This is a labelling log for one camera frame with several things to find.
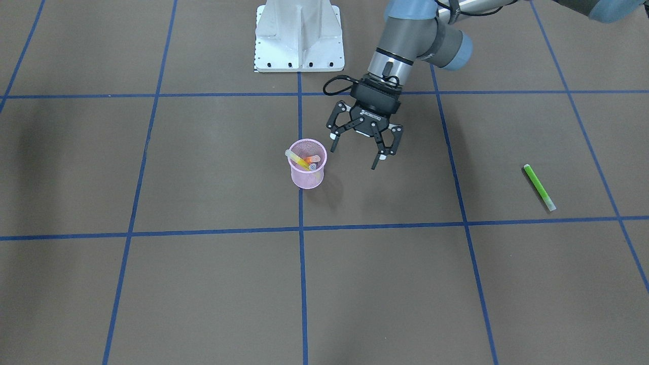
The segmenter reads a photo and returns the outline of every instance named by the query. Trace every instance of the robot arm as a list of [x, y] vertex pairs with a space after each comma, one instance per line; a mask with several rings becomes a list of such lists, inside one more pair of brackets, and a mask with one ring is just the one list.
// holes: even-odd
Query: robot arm
[[[356, 102], [353, 106], [340, 100], [327, 120], [330, 137], [334, 140], [331, 152], [336, 150], [340, 135], [354, 129], [374, 138], [378, 152], [372, 170], [379, 160], [396, 155], [404, 128], [390, 123], [396, 113], [403, 86], [416, 60], [429, 62], [439, 68], [457, 70], [471, 57], [471, 39], [451, 24], [462, 17], [483, 16], [497, 12], [517, 0], [391, 0], [385, 11], [386, 25], [367, 73], [361, 79], [339, 75], [323, 87], [326, 95], [337, 95], [351, 89]], [[645, 0], [554, 0], [575, 11], [604, 23], [622, 19]], [[337, 92], [327, 91], [335, 80], [352, 83]], [[337, 125], [337, 117], [349, 113], [350, 121]], [[386, 145], [383, 132], [393, 135]]]

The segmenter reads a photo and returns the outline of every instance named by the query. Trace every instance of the yellow highlighter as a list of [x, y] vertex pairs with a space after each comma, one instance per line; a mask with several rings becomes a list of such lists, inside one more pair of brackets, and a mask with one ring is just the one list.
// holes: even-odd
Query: yellow highlighter
[[285, 154], [288, 158], [290, 158], [291, 160], [293, 160], [296, 164], [302, 166], [306, 171], [309, 171], [309, 164], [307, 164], [306, 161], [303, 160], [301, 157], [299, 157], [298, 155], [294, 154], [294, 152], [292, 152], [290, 149], [287, 149], [286, 152], [284, 152], [284, 154]]

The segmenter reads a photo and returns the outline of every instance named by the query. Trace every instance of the black cable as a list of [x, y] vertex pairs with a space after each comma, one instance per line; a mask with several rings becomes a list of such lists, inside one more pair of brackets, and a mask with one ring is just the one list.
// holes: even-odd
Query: black cable
[[[328, 92], [328, 91], [326, 91], [326, 87], [329, 86], [330, 83], [332, 83], [332, 82], [334, 82], [334, 81], [336, 81], [336, 80], [345, 80], [345, 81], [349, 81], [349, 82], [351, 82], [352, 84], [349, 85], [348, 87], [346, 87], [346, 88], [344, 88], [344, 89], [340, 89], [340, 90], [338, 90], [338, 91], [336, 91], [336, 92]], [[327, 81], [327, 82], [324, 84], [324, 86], [323, 86], [323, 93], [324, 93], [325, 95], [327, 95], [327, 96], [338, 95], [338, 94], [340, 94], [341, 92], [346, 92], [347, 90], [351, 89], [355, 84], [358, 84], [358, 80], [356, 80], [356, 79], [354, 79], [354, 78], [352, 78], [352, 77], [349, 77], [349, 76], [347, 76], [347, 75], [338, 75], [338, 76], [332, 77], [329, 81]]]
[[[439, 6], [443, 7], [444, 9], [447, 9], [448, 11], [452, 11], [452, 9], [450, 8], [450, 6], [448, 6], [448, 5], [446, 5], [446, 4], [442, 3], [442, 2], [440, 2], [439, 0], [435, 0], [435, 2], [436, 2]], [[513, 1], [510, 2], [509, 4], [505, 4], [505, 5], [503, 5], [503, 6], [498, 7], [497, 9], [495, 9], [495, 10], [493, 10], [493, 11], [486, 12], [486, 13], [467, 13], [467, 12], [463, 12], [463, 11], [461, 11], [461, 10], [460, 10], [459, 13], [462, 14], [462, 15], [466, 15], [466, 16], [488, 16], [488, 15], [496, 14], [497, 12], [501, 11], [502, 8], [504, 8], [505, 6], [512, 5], [513, 3], [517, 3], [517, 2], [518, 2], [518, 0], [513, 0]]]

